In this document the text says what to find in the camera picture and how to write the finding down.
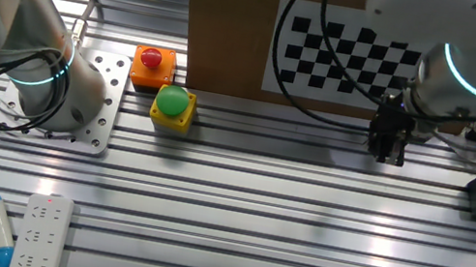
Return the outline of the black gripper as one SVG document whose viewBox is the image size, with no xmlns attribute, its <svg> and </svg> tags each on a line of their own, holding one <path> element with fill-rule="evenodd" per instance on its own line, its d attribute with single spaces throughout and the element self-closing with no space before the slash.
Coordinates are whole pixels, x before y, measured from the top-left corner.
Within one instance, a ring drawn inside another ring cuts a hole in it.
<svg viewBox="0 0 476 267">
<path fill-rule="evenodd" d="M 370 121 L 368 151 L 375 158 L 384 158 L 388 165 L 403 167 L 405 147 L 415 122 L 405 114 L 403 96 L 386 96 L 382 100 L 385 105 L 376 110 Z"/>
</svg>

